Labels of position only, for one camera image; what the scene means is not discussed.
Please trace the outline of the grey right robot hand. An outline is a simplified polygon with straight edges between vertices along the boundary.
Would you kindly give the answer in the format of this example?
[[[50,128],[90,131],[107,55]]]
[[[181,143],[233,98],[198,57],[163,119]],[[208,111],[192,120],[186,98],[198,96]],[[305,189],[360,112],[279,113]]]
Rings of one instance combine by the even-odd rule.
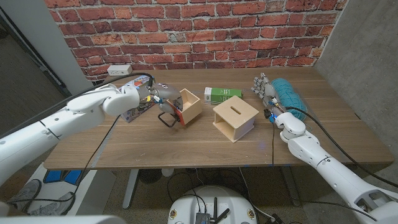
[[[262,100],[262,104],[266,108],[266,111],[264,112],[266,118],[270,118],[271,116],[276,118],[280,114],[285,113],[285,108],[280,102],[278,93],[264,72],[261,72],[260,77],[254,78],[254,84],[253,87],[251,87],[251,91],[253,91]]]

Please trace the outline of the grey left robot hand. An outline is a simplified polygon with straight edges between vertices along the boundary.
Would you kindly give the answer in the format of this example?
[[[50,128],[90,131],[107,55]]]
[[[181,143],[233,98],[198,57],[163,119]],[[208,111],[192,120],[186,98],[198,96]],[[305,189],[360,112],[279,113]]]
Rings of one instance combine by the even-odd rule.
[[[183,110],[181,93],[171,85],[158,83],[137,90],[142,100],[154,101],[162,112],[175,114],[175,109]]]

